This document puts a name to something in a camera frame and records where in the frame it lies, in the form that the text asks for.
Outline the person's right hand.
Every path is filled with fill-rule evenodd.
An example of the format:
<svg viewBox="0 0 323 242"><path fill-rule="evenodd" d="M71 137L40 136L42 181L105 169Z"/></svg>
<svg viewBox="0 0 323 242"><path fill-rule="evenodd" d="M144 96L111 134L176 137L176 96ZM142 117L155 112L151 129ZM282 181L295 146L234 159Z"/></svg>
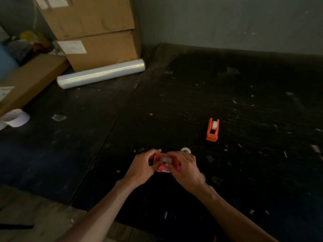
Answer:
<svg viewBox="0 0 323 242"><path fill-rule="evenodd" d="M167 154L175 156L181 164L181 172L172 173L176 181L186 191L196 196L198 191L206 184L196 165L196 157L183 151L169 151Z"/></svg>

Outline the person's left hand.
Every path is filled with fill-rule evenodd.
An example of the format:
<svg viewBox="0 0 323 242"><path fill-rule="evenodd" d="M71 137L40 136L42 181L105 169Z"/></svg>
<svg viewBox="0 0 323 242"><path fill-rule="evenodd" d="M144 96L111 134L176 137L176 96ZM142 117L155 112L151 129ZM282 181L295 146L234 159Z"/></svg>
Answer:
<svg viewBox="0 0 323 242"><path fill-rule="evenodd" d="M149 163L154 155L162 156L161 149L151 149L136 155L122 181L133 189L144 184L155 173L151 170Z"/></svg>

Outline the pink tape dispenser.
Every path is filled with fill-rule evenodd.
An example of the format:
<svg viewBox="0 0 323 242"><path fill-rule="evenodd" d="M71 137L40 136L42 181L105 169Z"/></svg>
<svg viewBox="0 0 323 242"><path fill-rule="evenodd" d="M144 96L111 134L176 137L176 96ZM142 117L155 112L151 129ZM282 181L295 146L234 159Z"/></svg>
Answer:
<svg viewBox="0 0 323 242"><path fill-rule="evenodd" d="M175 156L168 155L166 153L161 153L161 154L162 154L162 156L154 155L154 158L153 158L153 164L155 164L156 162L159 162L159 161L161 162L161 165L157 169L157 172L170 173L170 171L169 171L168 167L165 165L165 163L172 164L178 172L181 172L181 170L182 170L181 164Z"/></svg>

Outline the person's left forearm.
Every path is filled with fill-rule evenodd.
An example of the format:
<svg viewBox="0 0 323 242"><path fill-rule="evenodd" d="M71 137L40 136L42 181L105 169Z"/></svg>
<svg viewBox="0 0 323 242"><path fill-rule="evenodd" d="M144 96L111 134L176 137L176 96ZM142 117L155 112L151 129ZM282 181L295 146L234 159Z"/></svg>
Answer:
<svg viewBox="0 0 323 242"><path fill-rule="evenodd" d="M119 180L95 207L56 242L103 242L122 205L138 186L134 179Z"/></svg>

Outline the person's right forearm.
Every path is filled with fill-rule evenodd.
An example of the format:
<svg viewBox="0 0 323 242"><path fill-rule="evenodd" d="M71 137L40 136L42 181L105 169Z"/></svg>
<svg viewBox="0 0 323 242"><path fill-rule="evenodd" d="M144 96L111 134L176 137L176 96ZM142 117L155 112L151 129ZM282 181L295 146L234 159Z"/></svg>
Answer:
<svg viewBox="0 0 323 242"><path fill-rule="evenodd" d="M194 187L191 193L208 209L231 242L278 242L206 183Z"/></svg>

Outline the black mat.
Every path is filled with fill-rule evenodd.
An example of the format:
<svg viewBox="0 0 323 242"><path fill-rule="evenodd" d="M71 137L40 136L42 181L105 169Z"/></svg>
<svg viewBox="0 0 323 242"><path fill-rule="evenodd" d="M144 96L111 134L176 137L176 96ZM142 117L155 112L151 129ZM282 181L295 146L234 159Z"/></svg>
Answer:
<svg viewBox="0 0 323 242"><path fill-rule="evenodd" d="M323 242L323 55L160 44L145 60L139 75L40 93L27 124L0 131L0 185L89 211L136 154L188 147L274 238Z"/></svg>

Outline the orange tape dispenser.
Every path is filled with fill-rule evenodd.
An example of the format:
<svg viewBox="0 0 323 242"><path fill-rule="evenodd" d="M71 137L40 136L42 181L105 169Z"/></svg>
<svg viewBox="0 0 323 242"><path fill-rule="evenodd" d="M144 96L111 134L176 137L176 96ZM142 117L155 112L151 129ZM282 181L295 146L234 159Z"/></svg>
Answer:
<svg viewBox="0 0 323 242"><path fill-rule="evenodd" d="M218 140L218 132L219 132L219 119L213 120L213 118L210 118L208 121L206 140L210 142L216 142Z"/></svg>

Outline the clear stretch wrap roll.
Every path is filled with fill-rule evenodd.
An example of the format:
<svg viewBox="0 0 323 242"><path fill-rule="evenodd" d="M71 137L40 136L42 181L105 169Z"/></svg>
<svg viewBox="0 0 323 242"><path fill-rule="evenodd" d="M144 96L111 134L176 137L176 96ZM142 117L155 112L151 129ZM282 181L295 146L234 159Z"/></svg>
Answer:
<svg viewBox="0 0 323 242"><path fill-rule="evenodd" d="M85 70L57 77L57 83L62 89L70 89L93 84L117 77L144 72L146 64L143 59L108 65L96 69Z"/></svg>

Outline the cardboard box with white label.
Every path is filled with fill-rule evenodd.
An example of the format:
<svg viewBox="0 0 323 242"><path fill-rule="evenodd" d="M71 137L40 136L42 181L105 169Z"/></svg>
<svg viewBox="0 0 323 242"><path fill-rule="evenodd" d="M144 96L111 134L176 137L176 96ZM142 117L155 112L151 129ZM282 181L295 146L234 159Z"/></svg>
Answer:
<svg viewBox="0 0 323 242"><path fill-rule="evenodd" d="M138 29L57 41L75 72L138 60Z"/></svg>

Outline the white tape roll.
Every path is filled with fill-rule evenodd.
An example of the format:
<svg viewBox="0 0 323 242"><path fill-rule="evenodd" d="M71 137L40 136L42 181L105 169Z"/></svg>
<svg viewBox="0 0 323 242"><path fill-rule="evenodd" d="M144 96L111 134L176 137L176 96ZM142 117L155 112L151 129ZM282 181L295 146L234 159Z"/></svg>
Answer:
<svg viewBox="0 0 323 242"><path fill-rule="evenodd" d="M22 109L14 109L0 117L0 131L10 127L20 127L30 120L30 115Z"/></svg>

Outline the flat long cardboard box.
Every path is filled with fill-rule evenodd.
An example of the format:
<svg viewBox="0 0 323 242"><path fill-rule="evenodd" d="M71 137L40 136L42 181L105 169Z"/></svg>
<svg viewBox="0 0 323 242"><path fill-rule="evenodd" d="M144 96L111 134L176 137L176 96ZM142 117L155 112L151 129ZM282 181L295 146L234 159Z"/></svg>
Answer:
<svg viewBox="0 0 323 242"><path fill-rule="evenodd" d="M22 109L70 67L62 55L40 54L0 81L0 117Z"/></svg>

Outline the large cardboard box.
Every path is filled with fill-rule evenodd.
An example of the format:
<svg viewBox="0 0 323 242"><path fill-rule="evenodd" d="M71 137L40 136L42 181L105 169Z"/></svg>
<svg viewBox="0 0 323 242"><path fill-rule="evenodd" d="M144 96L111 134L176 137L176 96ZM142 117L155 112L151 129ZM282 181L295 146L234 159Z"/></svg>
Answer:
<svg viewBox="0 0 323 242"><path fill-rule="evenodd" d="M135 28L131 0L33 0L59 40Z"/></svg>

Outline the pile of bags and clutter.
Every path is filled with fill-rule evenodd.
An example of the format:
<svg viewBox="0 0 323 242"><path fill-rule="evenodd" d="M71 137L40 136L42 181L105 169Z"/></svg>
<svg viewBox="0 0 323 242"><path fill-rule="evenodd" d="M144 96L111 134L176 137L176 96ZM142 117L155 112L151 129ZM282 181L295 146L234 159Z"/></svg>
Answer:
<svg viewBox="0 0 323 242"><path fill-rule="evenodd" d="M24 31L2 41L9 55L22 66L40 54L65 56L56 41L50 40L41 32Z"/></svg>

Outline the blue object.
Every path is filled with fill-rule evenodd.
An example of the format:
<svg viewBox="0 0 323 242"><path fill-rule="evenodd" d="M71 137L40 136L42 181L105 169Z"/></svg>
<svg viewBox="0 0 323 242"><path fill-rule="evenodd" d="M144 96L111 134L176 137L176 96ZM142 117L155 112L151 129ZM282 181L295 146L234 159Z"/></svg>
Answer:
<svg viewBox="0 0 323 242"><path fill-rule="evenodd" d="M5 46L0 43L0 82L19 68L20 66L17 61L10 55Z"/></svg>

